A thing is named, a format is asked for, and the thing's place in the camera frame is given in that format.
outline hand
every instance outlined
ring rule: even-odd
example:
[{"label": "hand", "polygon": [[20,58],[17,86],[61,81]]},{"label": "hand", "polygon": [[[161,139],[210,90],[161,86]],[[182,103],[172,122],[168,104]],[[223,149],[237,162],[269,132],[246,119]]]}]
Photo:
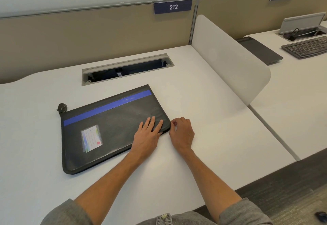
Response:
[{"label": "hand", "polygon": [[172,120],[169,135],[174,148],[181,156],[192,151],[191,145],[194,138],[194,132],[190,119],[181,117]]},{"label": "hand", "polygon": [[143,122],[140,123],[137,132],[134,135],[134,141],[132,144],[132,149],[130,150],[131,154],[137,156],[140,159],[140,163],[143,163],[156,149],[159,136],[162,134],[159,133],[163,120],[160,120],[157,127],[153,130],[155,117],[153,116],[150,122],[150,118],[148,118],[143,125]]}]

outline number 212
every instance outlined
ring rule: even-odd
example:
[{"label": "number 212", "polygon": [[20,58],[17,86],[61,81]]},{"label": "number 212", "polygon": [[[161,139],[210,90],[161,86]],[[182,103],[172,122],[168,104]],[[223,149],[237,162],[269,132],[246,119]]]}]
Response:
[{"label": "number 212", "polygon": [[174,4],[170,6],[170,10],[177,10],[178,4]]}]

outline person's left hand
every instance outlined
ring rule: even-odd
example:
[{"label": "person's left hand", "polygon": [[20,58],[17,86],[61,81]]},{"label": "person's left hand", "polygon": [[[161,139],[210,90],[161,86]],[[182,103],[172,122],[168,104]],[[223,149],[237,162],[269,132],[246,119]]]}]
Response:
[{"label": "person's left hand", "polygon": [[152,132],[154,121],[154,116],[152,117],[151,122],[149,117],[143,127],[143,122],[141,122],[137,132],[134,135],[134,141],[130,153],[136,155],[140,159],[141,163],[145,161],[156,149],[159,136],[162,134],[162,132],[159,133],[159,131],[162,127],[163,120],[160,120],[159,124]]}]

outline white card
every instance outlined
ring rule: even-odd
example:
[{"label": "white card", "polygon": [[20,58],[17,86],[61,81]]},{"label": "white card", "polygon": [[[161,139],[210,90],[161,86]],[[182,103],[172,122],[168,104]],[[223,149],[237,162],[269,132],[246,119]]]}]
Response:
[{"label": "white card", "polygon": [[97,125],[83,130],[82,138],[83,138],[84,152],[90,152],[91,150],[100,147],[102,145],[100,132]]}]

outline blue stripe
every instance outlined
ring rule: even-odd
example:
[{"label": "blue stripe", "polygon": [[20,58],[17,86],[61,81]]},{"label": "blue stripe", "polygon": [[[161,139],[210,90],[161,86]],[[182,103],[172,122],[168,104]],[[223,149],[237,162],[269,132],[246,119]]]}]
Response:
[{"label": "blue stripe", "polygon": [[97,114],[100,114],[104,111],[107,111],[107,110],[110,110],[110,109],[113,109],[113,108],[116,108],[118,106],[121,106],[125,103],[129,103],[129,102],[132,102],[134,100],[138,100],[140,98],[143,98],[143,97],[146,97],[146,96],[150,96],[151,95],[151,91],[150,90],[147,90],[147,91],[142,91],[140,93],[137,93],[135,95],[132,95],[132,96],[129,96],[129,97],[126,97],[126,98],[123,98],[123,99],[120,99],[120,100],[117,100],[113,103],[109,103],[109,104],[106,104],[104,106],[101,106],[101,107],[98,107],[98,108],[95,108],[95,109],[92,109],[90,111],[87,111],[85,113],[82,113],[80,115],[77,115],[77,116],[74,116],[72,118],[69,118],[67,120],[64,120],[63,121],[63,125],[64,126],[67,126],[69,124],[72,124],[72,123],[75,123],[75,122],[78,122],[78,121],[81,121],[83,119],[86,119],[86,118],[89,118],[91,116],[94,116],[94,115],[97,115]]}]

